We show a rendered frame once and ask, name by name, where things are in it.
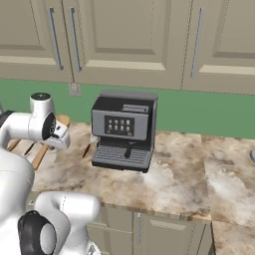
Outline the beige upper cabinet door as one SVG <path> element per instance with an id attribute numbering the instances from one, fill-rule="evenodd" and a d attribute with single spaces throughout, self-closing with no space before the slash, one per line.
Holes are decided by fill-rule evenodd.
<path id="1" fill-rule="evenodd" d="M 62 71 L 56 65 L 49 7 L 54 8 Z M 62 0 L 0 0 L 0 79 L 72 80 Z"/>
<path id="2" fill-rule="evenodd" d="M 178 90 L 191 0 L 63 0 L 77 83 Z M 74 7 L 81 71 L 68 10 Z"/>
<path id="3" fill-rule="evenodd" d="M 205 8 L 195 77 L 190 78 L 199 9 Z M 255 0 L 193 0 L 182 88 L 255 95 Z"/>

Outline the beige wall outlet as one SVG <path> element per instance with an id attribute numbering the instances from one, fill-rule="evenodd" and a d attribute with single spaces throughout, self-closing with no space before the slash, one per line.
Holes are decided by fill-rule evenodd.
<path id="1" fill-rule="evenodd" d="M 80 97 L 82 95 L 81 86 L 79 84 L 69 84 L 69 91 L 71 97 Z"/>

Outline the beige cabinet door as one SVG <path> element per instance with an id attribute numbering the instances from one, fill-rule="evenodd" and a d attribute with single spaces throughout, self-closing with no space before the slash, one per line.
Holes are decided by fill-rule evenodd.
<path id="1" fill-rule="evenodd" d="M 205 8 L 195 77 L 190 78 L 199 9 Z M 182 88 L 255 95 L 255 0 L 193 0 Z"/>
<path id="2" fill-rule="evenodd" d="M 62 71 L 56 65 L 49 7 L 54 8 Z M 0 0 L 0 79 L 72 80 L 62 0 Z"/>
<path id="3" fill-rule="evenodd" d="M 191 0 L 63 0 L 77 83 L 178 90 Z M 68 10 L 74 7 L 81 71 Z"/>
<path id="4" fill-rule="evenodd" d="M 211 224 L 141 214 L 133 215 L 133 255 L 214 255 Z"/>

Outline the dark handled metallic utensil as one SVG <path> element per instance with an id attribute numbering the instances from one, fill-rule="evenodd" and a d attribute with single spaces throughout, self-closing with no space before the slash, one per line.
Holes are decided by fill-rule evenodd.
<path id="1" fill-rule="evenodd" d="M 86 147 L 86 149 L 85 149 L 85 151 L 84 151 L 84 153 L 83 153 L 83 158 L 86 156 L 86 154 L 87 154 L 88 151 L 90 150 L 91 145 L 92 145 L 94 142 L 96 142 L 96 141 L 97 141 L 97 137 L 96 137 L 95 135 L 91 134 L 90 142 L 89 142 L 89 144 L 87 145 L 87 147 Z"/>
<path id="2" fill-rule="evenodd" d="M 33 146 L 35 145 L 35 141 L 27 148 L 27 150 L 25 151 L 24 155 L 27 155 L 29 153 L 29 151 L 33 148 Z"/>

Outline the grey black coffee machine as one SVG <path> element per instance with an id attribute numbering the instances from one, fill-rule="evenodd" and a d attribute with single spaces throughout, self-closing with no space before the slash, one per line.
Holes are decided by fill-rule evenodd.
<path id="1" fill-rule="evenodd" d="M 101 91 L 92 107 L 98 138 L 92 165 L 147 173 L 154 150 L 157 94 Z"/>

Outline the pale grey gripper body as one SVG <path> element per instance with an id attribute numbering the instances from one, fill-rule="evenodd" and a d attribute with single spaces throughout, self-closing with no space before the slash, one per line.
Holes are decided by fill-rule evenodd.
<path id="1" fill-rule="evenodd" d="M 45 144 L 57 149 L 67 149 L 70 146 L 70 135 L 66 129 L 56 129 L 51 137 L 45 140 Z"/>

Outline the beige lower cabinet front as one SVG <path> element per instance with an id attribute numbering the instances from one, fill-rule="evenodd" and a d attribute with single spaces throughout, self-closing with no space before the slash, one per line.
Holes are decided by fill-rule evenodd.
<path id="1" fill-rule="evenodd" d="M 132 212 L 104 205 L 96 220 L 88 224 L 91 240 L 102 255 L 133 255 Z"/>

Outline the beige lower cabinet door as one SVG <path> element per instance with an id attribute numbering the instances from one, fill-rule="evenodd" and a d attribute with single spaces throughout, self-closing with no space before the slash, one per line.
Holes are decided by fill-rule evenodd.
<path id="1" fill-rule="evenodd" d="M 211 224 L 141 214 L 133 215 L 133 255 L 214 255 Z"/>

